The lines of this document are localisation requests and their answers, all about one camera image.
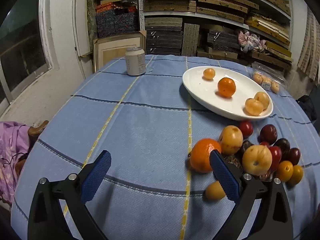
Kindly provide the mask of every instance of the table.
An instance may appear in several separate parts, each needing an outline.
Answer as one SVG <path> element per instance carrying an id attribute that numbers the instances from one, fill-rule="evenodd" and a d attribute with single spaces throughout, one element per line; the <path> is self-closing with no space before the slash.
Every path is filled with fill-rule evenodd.
<path id="1" fill-rule="evenodd" d="M 212 173 L 188 173 L 185 160 L 201 138 L 219 137 L 238 122 L 216 115 L 194 101 L 182 75 L 195 66 L 221 66 L 250 76 L 252 69 L 225 60 L 200 57 L 146 56 L 145 75 L 125 73 L 124 58 L 110 61 L 85 80 L 54 116 L 32 149 L 15 193 L 12 227 L 27 239 L 29 209 L 40 178 L 65 179 L 79 173 L 106 149 L 112 164 L 94 199 L 86 206 L 110 240 L 212 239 L 234 203 L 226 197 L 203 201 Z M 302 181 L 286 189 L 294 236 L 311 222 L 320 202 L 320 139 L 312 123 L 286 92 L 269 93 L 270 117 L 255 122 L 250 141 L 271 123 L 278 138 L 301 150 Z M 186 187 L 190 186 L 190 195 Z M 239 239 L 247 236 L 258 211 L 256 200 Z M 79 235 L 67 209 L 66 220 Z"/>

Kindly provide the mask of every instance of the can lid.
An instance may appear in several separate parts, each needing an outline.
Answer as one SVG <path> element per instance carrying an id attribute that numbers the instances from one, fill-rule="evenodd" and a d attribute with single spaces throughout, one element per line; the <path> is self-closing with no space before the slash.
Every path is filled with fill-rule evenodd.
<path id="1" fill-rule="evenodd" d="M 139 50 L 141 47 L 127 48 L 127 51 Z"/>

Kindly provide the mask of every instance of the white plate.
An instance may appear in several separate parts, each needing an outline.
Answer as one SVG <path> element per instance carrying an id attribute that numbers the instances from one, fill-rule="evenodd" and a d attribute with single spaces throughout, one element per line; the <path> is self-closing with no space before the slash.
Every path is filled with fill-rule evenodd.
<path id="1" fill-rule="evenodd" d="M 203 71 L 209 67 L 214 68 L 216 72 L 213 81 L 206 81 L 202 78 Z M 216 94 L 218 82 L 223 77 L 232 78 L 236 83 L 236 92 L 231 98 L 223 98 Z M 229 69 L 212 66 L 193 67 L 183 74 L 182 81 L 190 95 L 201 105 L 233 120 L 261 120 L 268 117 L 273 111 L 273 103 L 270 98 L 268 108 L 259 116 L 246 115 L 243 111 L 245 101 L 248 98 L 254 98 L 257 92 L 265 92 L 265 90 L 252 79 Z"/>

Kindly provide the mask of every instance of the red cherry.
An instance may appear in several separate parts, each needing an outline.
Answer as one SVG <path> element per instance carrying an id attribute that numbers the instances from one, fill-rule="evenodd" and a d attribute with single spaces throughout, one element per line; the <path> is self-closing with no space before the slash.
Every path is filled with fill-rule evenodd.
<path id="1" fill-rule="evenodd" d="M 239 125 L 239 129 L 241 130 L 244 138 L 248 138 L 253 133 L 253 126 L 248 121 L 242 121 Z"/>
<path id="2" fill-rule="evenodd" d="M 281 157 L 282 157 L 281 148 L 279 146 L 271 146 L 269 150 L 272 154 L 272 163 L 271 163 L 270 171 L 275 171 L 278 168 L 279 163 L 281 161 Z"/>
<path id="3" fill-rule="evenodd" d="M 261 145 L 265 145 L 265 146 L 267 146 L 268 148 L 270 147 L 270 143 L 268 143 L 268 142 L 261 142 L 260 144 L 261 144 Z"/>

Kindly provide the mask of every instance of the metal screw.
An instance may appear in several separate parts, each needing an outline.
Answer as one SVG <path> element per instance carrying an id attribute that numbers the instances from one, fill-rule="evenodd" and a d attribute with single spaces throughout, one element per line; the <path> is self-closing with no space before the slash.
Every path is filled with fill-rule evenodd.
<path id="1" fill-rule="evenodd" d="M 274 181 L 276 184 L 280 184 L 280 183 L 281 183 L 281 180 L 280 180 L 279 178 L 275 178 L 273 181 Z"/>
<path id="2" fill-rule="evenodd" d="M 245 180 L 252 179 L 252 176 L 250 174 L 248 174 L 248 173 L 244 174 L 243 177 L 244 177 Z"/>
<path id="3" fill-rule="evenodd" d="M 68 176 L 68 179 L 70 180 L 75 180 L 77 178 L 77 174 L 75 173 L 71 173 L 69 176 Z"/>
<path id="4" fill-rule="evenodd" d="M 42 178 L 42 179 L 39 180 L 39 183 L 40 183 L 40 184 L 44 184 L 44 183 L 46 183 L 46 182 L 47 182 L 47 179 L 46 179 L 46 178 Z"/>

